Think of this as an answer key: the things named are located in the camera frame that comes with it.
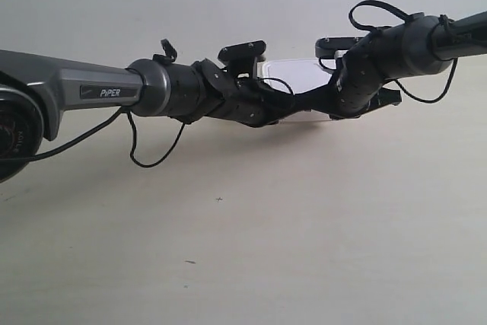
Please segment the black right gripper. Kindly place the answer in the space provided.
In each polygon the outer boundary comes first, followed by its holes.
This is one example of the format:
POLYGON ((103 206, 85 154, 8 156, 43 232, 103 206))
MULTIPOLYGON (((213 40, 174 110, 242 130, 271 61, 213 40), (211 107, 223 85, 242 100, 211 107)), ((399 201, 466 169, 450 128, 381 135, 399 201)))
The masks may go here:
POLYGON ((300 94, 300 111, 323 113, 330 119, 357 119, 402 102, 400 91, 382 84, 370 90, 362 85, 352 86, 345 93, 343 89, 340 77, 333 74, 326 84, 300 94))

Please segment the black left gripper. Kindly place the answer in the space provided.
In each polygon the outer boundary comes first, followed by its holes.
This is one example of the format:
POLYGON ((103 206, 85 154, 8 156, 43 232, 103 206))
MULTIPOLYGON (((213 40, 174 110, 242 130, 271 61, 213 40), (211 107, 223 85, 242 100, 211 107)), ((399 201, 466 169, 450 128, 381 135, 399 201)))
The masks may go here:
POLYGON ((271 126, 299 111, 300 97, 275 77, 235 78, 205 115, 252 128, 271 126))

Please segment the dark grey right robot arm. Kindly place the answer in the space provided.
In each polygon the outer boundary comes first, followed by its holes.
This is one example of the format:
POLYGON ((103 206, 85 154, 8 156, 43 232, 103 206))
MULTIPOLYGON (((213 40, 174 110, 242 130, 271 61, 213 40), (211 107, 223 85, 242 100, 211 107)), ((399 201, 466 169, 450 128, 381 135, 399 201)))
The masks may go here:
POLYGON ((297 110, 354 119, 402 101, 386 86, 402 78, 436 75, 462 57, 486 53, 486 14, 452 20, 445 15, 414 14, 394 27, 363 37, 324 37, 315 43, 318 59, 333 59, 327 84, 299 94, 297 110))

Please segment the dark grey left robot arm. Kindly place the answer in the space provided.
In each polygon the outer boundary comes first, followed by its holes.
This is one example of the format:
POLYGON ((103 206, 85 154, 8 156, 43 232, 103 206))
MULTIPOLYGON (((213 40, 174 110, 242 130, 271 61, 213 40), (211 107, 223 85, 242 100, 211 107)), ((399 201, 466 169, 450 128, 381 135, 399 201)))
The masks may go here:
POLYGON ((43 159, 39 147, 59 133, 70 110, 113 107, 118 114, 166 116, 188 125, 203 117, 259 128, 296 111, 254 69, 232 74, 208 59, 181 65, 169 56, 126 68, 4 50, 1 53, 1 179, 43 159))

